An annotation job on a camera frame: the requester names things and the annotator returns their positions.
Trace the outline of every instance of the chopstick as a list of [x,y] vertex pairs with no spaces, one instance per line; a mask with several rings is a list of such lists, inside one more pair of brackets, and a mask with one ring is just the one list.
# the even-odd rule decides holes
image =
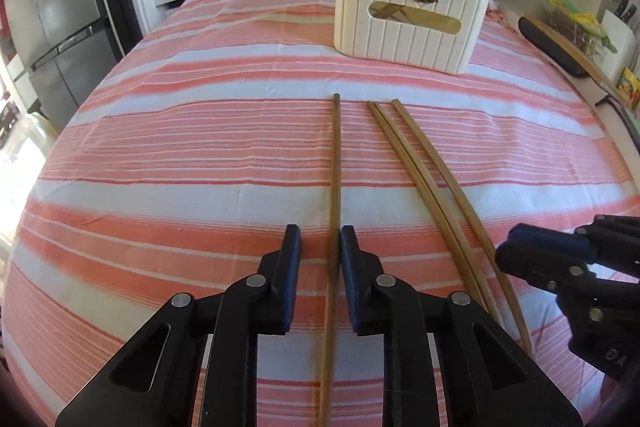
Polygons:
[[444,181],[446,181],[447,185],[449,185],[453,197],[458,202],[458,206],[462,210],[462,213],[465,215],[466,220],[468,220],[471,229],[474,231],[476,237],[480,241],[482,249],[484,250],[484,254],[486,255],[492,269],[495,272],[498,283],[500,283],[500,287],[504,292],[507,304],[511,309],[511,313],[513,314],[513,318],[518,327],[518,331],[520,332],[520,337],[522,338],[522,343],[524,344],[524,350],[530,357],[532,357],[533,346],[531,343],[531,337],[529,336],[529,330],[527,330],[527,323],[524,319],[524,314],[522,313],[522,308],[520,307],[518,296],[513,290],[513,286],[511,285],[508,277],[503,272],[501,272],[497,264],[495,264],[494,242],[489,237],[489,234],[486,232],[484,226],[482,225],[482,221],[480,221],[478,214],[474,210],[473,206],[454,178],[453,174],[447,167],[447,164],[444,163],[440,154],[438,154],[438,151],[436,151],[435,147],[427,138],[426,134],[422,131],[420,126],[418,126],[418,124],[406,110],[404,105],[402,105],[402,102],[400,102],[400,100],[398,99],[395,99],[391,101],[391,105],[395,108],[396,111],[398,111],[400,117],[402,117],[402,119],[404,120],[404,123],[409,126],[409,129],[412,133],[414,133],[414,136],[418,139],[418,142],[420,142],[420,145],[422,145],[422,148],[427,153],[427,156],[431,159],[431,161],[433,161],[436,169],[438,169],[438,171],[444,178]]
[[327,427],[330,421],[335,359],[335,303],[340,277],[340,95],[334,94],[332,116],[331,207],[329,210],[329,248],[327,252],[326,300],[322,329],[322,363],[320,368],[320,407],[318,426]]
[[441,198],[439,189],[429,171],[424,167],[414,148],[398,129],[398,126],[389,118],[378,102],[367,102],[373,117],[385,134],[404,168],[414,181],[422,200],[429,209],[431,216],[442,233],[445,244],[449,248],[453,260],[458,267],[462,281],[469,295],[488,310],[498,323],[502,323],[497,311],[491,291],[486,284],[473,258],[468,241],[460,229],[460,224],[449,213],[446,204]]

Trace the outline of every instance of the yellow package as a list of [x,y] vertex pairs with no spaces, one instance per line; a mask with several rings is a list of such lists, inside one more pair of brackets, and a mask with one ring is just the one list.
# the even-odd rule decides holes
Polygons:
[[631,110],[635,110],[635,108],[638,107],[638,101],[640,100],[640,80],[636,78],[629,68],[625,68],[622,72],[616,89]]

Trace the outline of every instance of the striped bedsheet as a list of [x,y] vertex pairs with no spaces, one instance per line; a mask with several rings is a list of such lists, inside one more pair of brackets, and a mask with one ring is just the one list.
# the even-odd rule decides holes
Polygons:
[[[2,308],[11,372],[49,425],[171,295],[221,292],[254,272],[287,223],[302,228],[298,296],[291,332],[258,343],[258,425],[314,425],[334,92],[342,222],[419,290],[463,284],[366,100],[405,103],[495,243],[521,221],[564,230],[640,210],[586,104],[491,13],[461,76],[340,55],[333,21],[334,0],[188,0],[69,123],[22,216]],[[589,417],[602,375],[567,350],[554,298],[514,286],[538,363]],[[345,302],[338,322],[333,425],[379,425],[382,340],[351,332]]]

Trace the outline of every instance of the refrigerator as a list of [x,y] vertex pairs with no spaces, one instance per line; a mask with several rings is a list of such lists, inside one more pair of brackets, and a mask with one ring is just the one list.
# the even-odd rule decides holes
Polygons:
[[142,38],[131,0],[4,0],[42,112],[62,130]]

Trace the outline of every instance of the screw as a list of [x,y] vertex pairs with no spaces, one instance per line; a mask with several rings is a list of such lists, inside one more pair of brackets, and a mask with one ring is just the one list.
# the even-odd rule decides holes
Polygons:
[[453,301],[453,304],[457,304],[458,306],[466,306],[471,302],[471,297],[468,293],[465,292],[453,292],[451,300]]
[[602,322],[604,318],[604,312],[600,308],[591,308],[589,310],[589,318],[593,322]]
[[264,275],[260,275],[259,273],[254,273],[246,278],[246,285],[251,286],[251,288],[259,288],[264,283],[267,282],[267,279]]
[[171,299],[172,306],[176,308],[184,308],[187,304],[191,302],[191,295],[188,293],[177,293]]
[[389,288],[396,284],[396,278],[393,275],[389,275],[388,273],[380,274],[376,277],[376,282],[380,286],[384,286],[385,288]]

